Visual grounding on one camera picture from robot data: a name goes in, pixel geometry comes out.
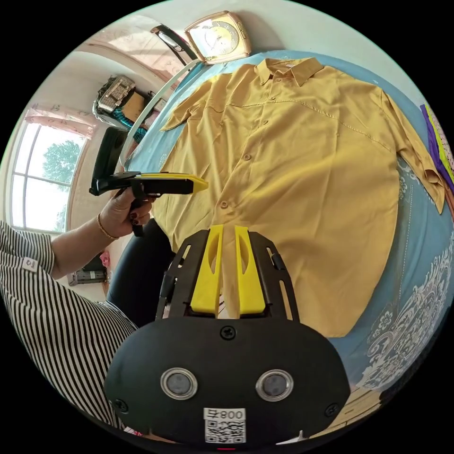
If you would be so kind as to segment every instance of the shirt collar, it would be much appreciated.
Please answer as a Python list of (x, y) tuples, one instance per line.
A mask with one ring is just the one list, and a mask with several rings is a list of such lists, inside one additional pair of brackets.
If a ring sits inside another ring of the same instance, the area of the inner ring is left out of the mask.
[(274, 75), (277, 71), (282, 74), (291, 71), (297, 84), (302, 86), (311, 76), (323, 68), (324, 66), (314, 57), (300, 60), (275, 60), (272, 58), (265, 58), (254, 68), (254, 70), (259, 76), (262, 85), (265, 85), (270, 76)]

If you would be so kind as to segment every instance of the pink curtain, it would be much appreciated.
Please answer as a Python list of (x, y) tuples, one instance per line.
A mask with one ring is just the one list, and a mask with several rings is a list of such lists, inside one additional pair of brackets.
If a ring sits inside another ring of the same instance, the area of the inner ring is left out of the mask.
[(97, 129), (97, 120), (92, 113), (58, 104), (33, 104), (26, 113), (25, 121), (61, 131), (74, 132), (86, 139), (92, 139)]

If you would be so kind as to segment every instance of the screw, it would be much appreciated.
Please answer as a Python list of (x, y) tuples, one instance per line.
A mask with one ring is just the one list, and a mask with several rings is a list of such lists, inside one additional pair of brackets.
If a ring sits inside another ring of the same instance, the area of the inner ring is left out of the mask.
[(118, 408), (118, 410), (121, 411), (121, 413), (127, 413), (128, 412), (128, 406), (126, 405), (126, 402), (123, 402), (121, 399), (117, 399), (115, 401), (115, 407)]
[(334, 415), (339, 413), (340, 409), (341, 408), (339, 407), (338, 404), (332, 403), (331, 405), (328, 405), (328, 407), (326, 407), (325, 416), (328, 418), (332, 418)]
[(236, 330), (233, 326), (224, 326), (221, 329), (221, 337), (226, 341), (231, 341), (236, 336)]

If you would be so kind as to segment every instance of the hand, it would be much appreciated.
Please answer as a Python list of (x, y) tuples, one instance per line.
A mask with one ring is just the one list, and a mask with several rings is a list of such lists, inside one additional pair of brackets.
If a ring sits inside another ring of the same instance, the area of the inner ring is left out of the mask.
[(99, 221), (111, 236), (122, 237), (132, 233), (132, 223), (144, 226), (150, 220), (150, 211), (155, 197), (150, 197), (143, 205), (131, 211), (135, 197), (132, 189), (118, 191), (101, 211)]

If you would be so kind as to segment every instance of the gold bracelet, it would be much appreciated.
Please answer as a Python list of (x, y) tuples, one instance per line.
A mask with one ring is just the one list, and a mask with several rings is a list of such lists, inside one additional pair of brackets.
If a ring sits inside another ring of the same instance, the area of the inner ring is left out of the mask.
[(96, 216), (96, 222), (98, 223), (98, 227), (99, 227), (99, 230), (101, 230), (101, 232), (104, 233), (104, 235), (109, 238), (110, 240), (118, 240), (119, 236), (112, 236), (112, 235), (109, 235), (103, 228), (103, 226), (101, 225), (101, 221), (100, 221), (100, 217), (101, 217), (101, 214), (98, 214)]

